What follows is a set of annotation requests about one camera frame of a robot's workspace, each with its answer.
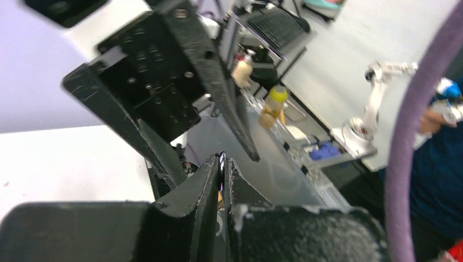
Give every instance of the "black 3d-printed bracket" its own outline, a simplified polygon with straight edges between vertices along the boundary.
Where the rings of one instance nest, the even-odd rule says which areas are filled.
[[[156,169],[156,176],[163,179],[169,188],[180,185],[186,178],[175,151],[143,121],[138,120],[129,106],[123,105],[112,95],[97,73],[99,66],[81,65],[63,79],[63,87],[148,159]],[[157,178],[150,174],[150,179],[153,185],[153,180]]]
[[[204,88],[211,94],[238,142],[253,161],[260,157],[250,132],[240,121],[230,99],[228,83],[223,74],[217,49],[198,20],[189,0],[163,1],[153,8],[163,15],[167,28],[192,62]]]
[[[165,141],[172,141],[200,121],[192,104],[205,91],[181,48],[168,36],[162,18],[148,12],[100,43],[98,50],[107,54],[119,47],[127,56],[120,70],[114,65],[105,71],[109,87],[132,98],[129,103],[141,118]],[[134,71],[127,75],[127,70]]]
[[[221,182],[225,252],[214,257]],[[0,226],[0,261],[390,262],[384,239],[363,210],[273,206],[222,153],[152,204],[19,206]]]

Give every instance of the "red object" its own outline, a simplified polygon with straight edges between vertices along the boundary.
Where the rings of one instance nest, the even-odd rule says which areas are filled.
[[[441,253],[434,262],[463,262],[463,240]]]
[[[245,59],[245,57],[242,56],[242,55],[236,55],[236,56],[235,56],[235,59],[238,60],[238,61],[242,61],[242,60]]]

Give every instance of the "white table surface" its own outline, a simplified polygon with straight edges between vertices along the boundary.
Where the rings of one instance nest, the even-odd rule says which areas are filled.
[[[106,126],[0,135],[0,221],[35,201],[154,201],[143,157]]]
[[[371,92],[364,77],[368,64],[376,60],[418,62],[455,3],[348,0],[330,25],[302,10],[317,35],[283,82],[325,125],[339,127],[346,119],[363,113]],[[394,80],[386,92],[375,136],[378,154],[363,160],[371,170],[387,163],[396,115],[408,82],[406,78]]]

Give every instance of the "black keyboard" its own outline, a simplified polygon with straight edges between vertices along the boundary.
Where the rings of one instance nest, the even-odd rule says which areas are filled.
[[[248,25],[277,50],[282,50],[301,34],[305,34],[290,14],[278,8],[250,18]]]

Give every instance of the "sauce bottle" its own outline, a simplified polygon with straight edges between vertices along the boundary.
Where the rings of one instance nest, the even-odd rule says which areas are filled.
[[[233,70],[231,76],[235,80],[236,85],[239,88],[250,88],[251,84],[249,83],[249,79],[251,78],[252,74],[252,56],[256,53],[252,50],[247,50],[247,55],[243,60],[238,62]]]
[[[264,109],[260,113],[259,124],[263,128],[271,128],[283,110],[283,104],[288,98],[288,92],[283,86],[273,87],[265,100]]]

